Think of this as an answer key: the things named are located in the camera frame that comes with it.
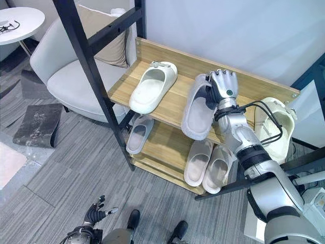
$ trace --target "white slipper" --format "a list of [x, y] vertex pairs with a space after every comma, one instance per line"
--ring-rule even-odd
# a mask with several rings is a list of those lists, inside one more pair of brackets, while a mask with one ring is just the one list
[[[294, 112], [287, 108], [281, 101], [276, 98], [264, 98], [262, 100], [268, 105], [278, 122], [282, 125], [282, 137], [270, 144], [264, 145], [264, 149], [270, 157], [283, 164], [288, 153], [289, 142], [295, 128]], [[255, 109], [255, 133], [260, 141], [275, 136], [280, 133], [276, 125], [270, 118], [258, 107]]]
[[182, 132], [194, 140], [205, 139], [213, 122], [215, 110], [206, 105], [207, 87], [211, 87], [211, 84], [206, 80], [206, 75], [198, 75], [188, 93], [187, 104], [183, 111]]
[[141, 152], [153, 127], [153, 123], [154, 119], [148, 115], [141, 115], [136, 119], [126, 144], [126, 150], [130, 154], [138, 154]]
[[187, 157], [184, 179], [192, 187], [202, 183], [212, 153], [213, 143], [209, 140], [194, 141]]
[[233, 161], [234, 158], [227, 148], [221, 145], [214, 148], [202, 181], [203, 188], [207, 192], [217, 194], [221, 190], [228, 180]]
[[151, 113], [177, 79], [177, 68], [170, 62], [152, 62], [133, 91], [130, 108], [141, 114]]

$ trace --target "eyeglasses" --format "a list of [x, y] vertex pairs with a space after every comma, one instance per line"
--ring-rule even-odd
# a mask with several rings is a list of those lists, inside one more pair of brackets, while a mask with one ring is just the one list
[[0, 26], [0, 32], [5, 32], [5, 31], [13, 31], [14, 29], [17, 29], [20, 26], [20, 23], [16, 20], [14, 20], [14, 22], [16, 22], [18, 25], [15, 27], [12, 25], [12, 23], [9, 23], [9, 25], [5, 26], [2, 25]]

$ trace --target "robotic arm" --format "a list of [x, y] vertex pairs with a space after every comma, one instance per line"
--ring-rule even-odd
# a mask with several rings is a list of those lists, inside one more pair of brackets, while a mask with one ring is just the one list
[[237, 105], [236, 74], [211, 71], [206, 80], [212, 85], [207, 88], [207, 106], [217, 104], [215, 120], [225, 144], [237, 156], [245, 176], [257, 183], [248, 189], [247, 197], [255, 215], [267, 223], [265, 243], [322, 243], [320, 234], [302, 216], [304, 200], [248, 126], [245, 108]]

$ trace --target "round white table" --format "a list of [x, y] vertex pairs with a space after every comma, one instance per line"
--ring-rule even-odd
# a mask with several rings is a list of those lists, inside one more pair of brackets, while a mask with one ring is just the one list
[[17, 29], [0, 33], [0, 45], [19, 42], [27, 55], [31, 56], [30, 50], [22, 40], [34, 35], [39, 30], [45, 21], [45, 15], [38, 9], [27, 7], [0, 10], [0, 25], [7, 26], [8, 24], [3, 23], [8, 21], [8, 23], [17, 26], [17, 23], [14, 20], [19, 22], [20, 26]]

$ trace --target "table leg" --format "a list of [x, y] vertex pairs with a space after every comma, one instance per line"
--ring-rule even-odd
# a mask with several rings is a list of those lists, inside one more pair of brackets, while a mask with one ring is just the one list
[[27, 53], [27, 55], [30, 57], [31, 56], [31, 51], [28, 49], [26, 44], [23, 41], [19, 41], [19, 44], [24, 49], [24, 51]]

